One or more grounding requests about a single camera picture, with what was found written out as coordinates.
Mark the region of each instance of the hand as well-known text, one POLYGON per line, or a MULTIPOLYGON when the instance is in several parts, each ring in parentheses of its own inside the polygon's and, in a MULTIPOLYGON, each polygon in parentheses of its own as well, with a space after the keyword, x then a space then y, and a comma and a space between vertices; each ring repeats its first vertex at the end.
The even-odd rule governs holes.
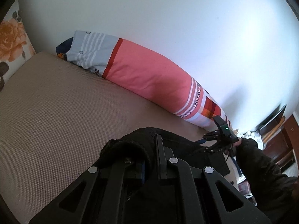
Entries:
MULTIPOLYGON (((237 147, 237 146, 239 146, 242 143, 242 138, 240 138, 240 137, 238 137, 238 138, 239 138, 239 140, 233 144, 233 147, 237 147)), ((225 155, 229 155, 229 151, 226 150, 224 152, 224 154, 225 155)))
POLYGON ((242 143, 242 138, 238 137, 239 140, 233 144, 234 147, 239 146, 242 143))

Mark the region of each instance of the long body pillow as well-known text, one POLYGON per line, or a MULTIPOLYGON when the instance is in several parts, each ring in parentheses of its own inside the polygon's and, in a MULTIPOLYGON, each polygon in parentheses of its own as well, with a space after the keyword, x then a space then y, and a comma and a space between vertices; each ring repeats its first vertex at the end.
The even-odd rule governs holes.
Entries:
POLYGON ((111 35, 76 31, 56 52, 194 125, 214 130, 212 117, 220 115, 230 126, 224 111, 194 78, 143 46, 111 35))

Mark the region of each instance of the white wall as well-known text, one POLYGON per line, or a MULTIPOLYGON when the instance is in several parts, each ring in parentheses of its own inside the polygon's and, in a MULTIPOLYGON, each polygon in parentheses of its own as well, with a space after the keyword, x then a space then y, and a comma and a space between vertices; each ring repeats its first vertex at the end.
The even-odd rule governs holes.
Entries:
POLYGON ((296 106, 295 108, 295 112, 297 113, 297 115, 299 116, 299 104, 296 106))
POLYGON ((163 54, 246 131, 299 102, 299 22, 285 0, 19 0, 37 51, 75 30, 119 36, 163 54))

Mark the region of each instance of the beige fabric surface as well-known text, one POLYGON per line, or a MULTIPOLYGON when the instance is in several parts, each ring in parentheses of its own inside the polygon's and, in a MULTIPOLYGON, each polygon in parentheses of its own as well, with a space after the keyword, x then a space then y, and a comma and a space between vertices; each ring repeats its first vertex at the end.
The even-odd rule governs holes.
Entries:
POLYGON ((0 193, 17 220, 28 223, 108 140, 147 126, 189 140, 204 133, 112 82, 39 53, 0 93, 0 193))

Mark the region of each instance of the brown cabinet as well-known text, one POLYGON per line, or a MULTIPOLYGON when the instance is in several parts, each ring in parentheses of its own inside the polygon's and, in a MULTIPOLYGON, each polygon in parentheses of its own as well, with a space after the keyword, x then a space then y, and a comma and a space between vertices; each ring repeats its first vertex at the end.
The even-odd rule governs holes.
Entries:
POLYGON ((294 148, 296 157, 299 158, 299 126, 294 116, 291 115, 291 117, 288 118, 288 120, 283 124, 283 126, 287 132, 289 141, 291 142, 294 148))
POLYGON ((263 150, 283 170, 299 159, 299 126, 293 115, 280 127, 279 132, 267 142, 263 150))

